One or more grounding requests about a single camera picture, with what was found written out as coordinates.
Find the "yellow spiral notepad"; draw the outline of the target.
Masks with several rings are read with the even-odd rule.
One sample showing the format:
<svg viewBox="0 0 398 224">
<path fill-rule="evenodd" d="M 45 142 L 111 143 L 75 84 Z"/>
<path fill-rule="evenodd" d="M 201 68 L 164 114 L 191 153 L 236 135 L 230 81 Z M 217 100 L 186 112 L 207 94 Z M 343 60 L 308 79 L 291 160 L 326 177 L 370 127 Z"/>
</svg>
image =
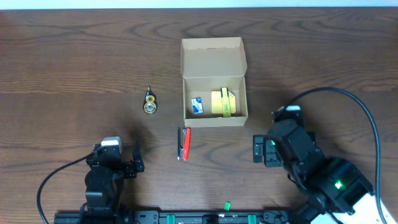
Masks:
<svg viewBox="0 0 398 224">
<path fill-rule="evenodd" d="M 231 109 L 231 113 L 236 113 L 236 95 L 232 91 L 228 91 L 229 97 L 229 105 Z M 212 91 L 211 92 L 211 112 L 213 114 L 222 114 L 222 99 L 221 99 L 221 92 L 220 91 Z"/>
</svg>

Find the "yellow highlighter pen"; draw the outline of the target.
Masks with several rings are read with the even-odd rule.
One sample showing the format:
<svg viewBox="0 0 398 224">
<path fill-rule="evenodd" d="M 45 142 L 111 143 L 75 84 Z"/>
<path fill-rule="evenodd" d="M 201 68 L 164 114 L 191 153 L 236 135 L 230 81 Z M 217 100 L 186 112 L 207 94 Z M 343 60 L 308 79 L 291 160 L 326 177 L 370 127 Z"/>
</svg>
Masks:
<svg viewBox="0 0 398 224">
<path fill-rule="evenodd" d="M 224 118 L 231 117 L 231 107 L 230 107 L 229 93 L 227 87 L 221 88 L 221 101 L 223 107 L 223 117 Z"/>
</svg>

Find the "blue white staples box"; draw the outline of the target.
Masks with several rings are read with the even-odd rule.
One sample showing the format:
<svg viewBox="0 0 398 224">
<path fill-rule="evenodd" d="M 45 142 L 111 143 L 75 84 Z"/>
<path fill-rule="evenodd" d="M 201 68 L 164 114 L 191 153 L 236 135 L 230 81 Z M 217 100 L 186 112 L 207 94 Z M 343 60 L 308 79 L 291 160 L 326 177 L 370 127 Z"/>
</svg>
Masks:
<svg viewBox="0 0 398 224">
<path fill-rule="evenodd" d="M 203 113 L 203 103 L 201 97 L 192 98 L 193 114 Z"/>
</svg>

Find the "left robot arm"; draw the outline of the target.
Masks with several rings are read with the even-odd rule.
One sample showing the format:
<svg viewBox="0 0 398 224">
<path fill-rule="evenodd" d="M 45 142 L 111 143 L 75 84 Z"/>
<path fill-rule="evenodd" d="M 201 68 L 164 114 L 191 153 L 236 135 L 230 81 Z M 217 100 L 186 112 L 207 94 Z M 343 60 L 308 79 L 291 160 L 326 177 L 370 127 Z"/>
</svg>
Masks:
<svg viewBox="0 0 398 224">
<path fill-rule="evenodd" d="M 139 172 L 144 172 L 139 143 L 135 144 L 130 161 L 121 159 L 122 149 L 119 138 L 106 138 L 94 145 L 93 155 L 86 160 L 90 171 L 85 177 L 85 197 L 91 215 L 116 214 L 124 181 L 135 179 Z"/>
</svg>

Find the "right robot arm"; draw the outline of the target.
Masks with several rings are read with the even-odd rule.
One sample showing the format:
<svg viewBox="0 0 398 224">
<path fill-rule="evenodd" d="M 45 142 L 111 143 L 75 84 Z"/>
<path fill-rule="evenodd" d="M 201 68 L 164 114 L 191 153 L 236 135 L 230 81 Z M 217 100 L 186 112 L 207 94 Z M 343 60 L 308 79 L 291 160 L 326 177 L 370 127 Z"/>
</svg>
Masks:
<svg viewBox="0 0 398 224">
<path fill-rule="evenodd" d="M 307 200 L 295 210 L 265 211 L 261 223 L 395 223 L 352 162 L 324 155 L 315 133 L 305 129 L 299 106 L 280 108 L 273 115 L 267 134 L 253 137 L 253 161 L 283 167 Z"/>
</svg>

